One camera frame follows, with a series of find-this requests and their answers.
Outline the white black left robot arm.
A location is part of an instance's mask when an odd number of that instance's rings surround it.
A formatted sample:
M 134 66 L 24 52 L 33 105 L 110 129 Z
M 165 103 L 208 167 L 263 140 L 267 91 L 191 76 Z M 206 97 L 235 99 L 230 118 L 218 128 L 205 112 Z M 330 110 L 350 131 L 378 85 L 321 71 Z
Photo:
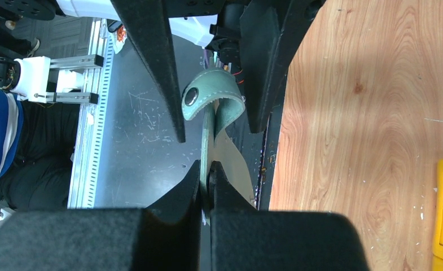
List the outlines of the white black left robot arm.
M 55 15 L 120 21 L 165 100 L 177 139 L 185 141 L 172 37 L 175 19 L 215 16 L 207 48 L 223 54 L 243 78 L 252 133 L 265 130 L 279 88 L 323 1 L 0 1 L 32 19 Z

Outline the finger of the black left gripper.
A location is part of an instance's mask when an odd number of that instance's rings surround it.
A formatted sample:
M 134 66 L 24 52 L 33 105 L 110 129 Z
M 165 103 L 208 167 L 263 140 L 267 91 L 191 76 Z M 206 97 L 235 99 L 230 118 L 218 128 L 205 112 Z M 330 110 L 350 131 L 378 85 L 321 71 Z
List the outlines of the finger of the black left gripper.
M 323 0 L 251 1 L 240 17 L 240 61 L 251 133 L 267 127 L 280 86 Z
M 186 142 L 181 92 L 165 2 L 115 0 L 111 3 L 165 101 L 178 142 Z

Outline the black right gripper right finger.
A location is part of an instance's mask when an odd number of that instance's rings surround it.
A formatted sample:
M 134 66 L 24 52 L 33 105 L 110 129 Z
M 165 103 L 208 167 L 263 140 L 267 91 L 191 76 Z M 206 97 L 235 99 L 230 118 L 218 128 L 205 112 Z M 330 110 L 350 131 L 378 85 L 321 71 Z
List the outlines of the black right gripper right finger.
M 228 181 L 220 162 L 210 169 L 213 270 L 368 270 L 359 235 L 343 215 L 259 211 Z

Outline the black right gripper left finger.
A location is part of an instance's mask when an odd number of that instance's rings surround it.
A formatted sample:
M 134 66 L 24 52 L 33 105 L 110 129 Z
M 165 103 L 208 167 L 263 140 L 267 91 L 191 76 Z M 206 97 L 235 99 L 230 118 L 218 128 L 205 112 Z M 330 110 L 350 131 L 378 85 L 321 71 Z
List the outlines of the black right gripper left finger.
M 0 228 L 0 270 L 198 270 L 199 169 L 146 208 L 16 212 Z

